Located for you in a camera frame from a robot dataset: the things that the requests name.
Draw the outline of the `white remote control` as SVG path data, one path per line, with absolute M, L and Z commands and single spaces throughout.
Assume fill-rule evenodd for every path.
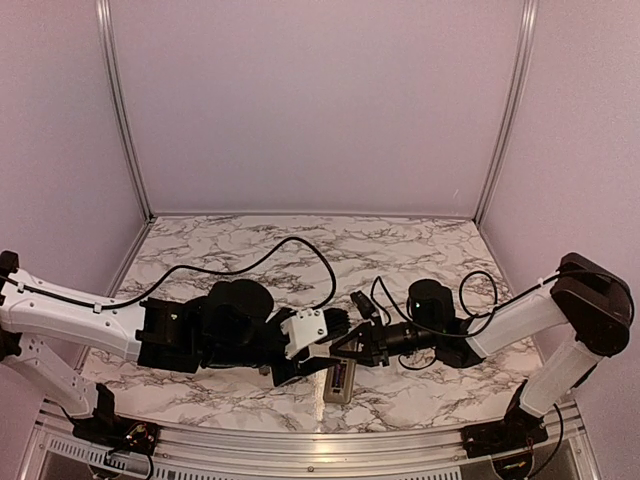
M 327 370 L 323 392 L 325 403 L 347 405 L 351 402 L 356 366 L 352 359 L 341 359 Z

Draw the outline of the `black battery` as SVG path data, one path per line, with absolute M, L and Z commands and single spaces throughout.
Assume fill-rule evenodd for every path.
M 333 376 L 332 376 L 332 392 L 339 394 L 341 393 L 346 384 L 348 365 L 346 363 L 340 363 L 334 366 Z

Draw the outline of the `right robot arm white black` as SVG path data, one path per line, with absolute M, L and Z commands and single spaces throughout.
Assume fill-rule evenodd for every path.
M 363 366 L 431 349 L 437 361 L 456 369 L 476 366 L 526 337 L 559 325 L 572 333 L 514 393 L 495 438 L 515 448 L 529 437 L 554 402 L 580 385 L 597 364 L 629 343 L 635 304 L 625 281 L 571 252 L 549 277 L 485 314 L 456 317 L 452 291 L 436 280 L 410 285 L 404 321 L 383 325 L 362 293 L 352 296 L 364 322 L 330 348 L 334 356 Z

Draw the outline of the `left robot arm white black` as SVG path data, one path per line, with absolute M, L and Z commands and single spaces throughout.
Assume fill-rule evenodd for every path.
M 77 374 L 45 341 L 60 339 L 114 354 L 139 366 L 193 374 L 198 369 L 267 367 L 286 385 L 335 364 L 330 341 L 347 334 L 348 313 L 324 306 L 274 308 L 253 280 L 216 282 L 186 302 L 118 301 L 49 284 L 1 254 L 1 363 L 106 445 L 125 438 L 109 389 Z

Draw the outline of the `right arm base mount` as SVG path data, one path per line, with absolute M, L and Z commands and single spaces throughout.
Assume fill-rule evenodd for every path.
M 530 448 L 545 442 L 548 433 L 541 419 L 502 419 L 463 427 L 461 438 L 467 457 L 478 458 Z

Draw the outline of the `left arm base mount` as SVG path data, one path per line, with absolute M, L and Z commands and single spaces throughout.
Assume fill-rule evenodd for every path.
M 118 417 L 112 424 L 97 419 L 76 419 L 73 435 L 111 450 L 152 455 L 159 438 L 160 426 L 128 417 Z

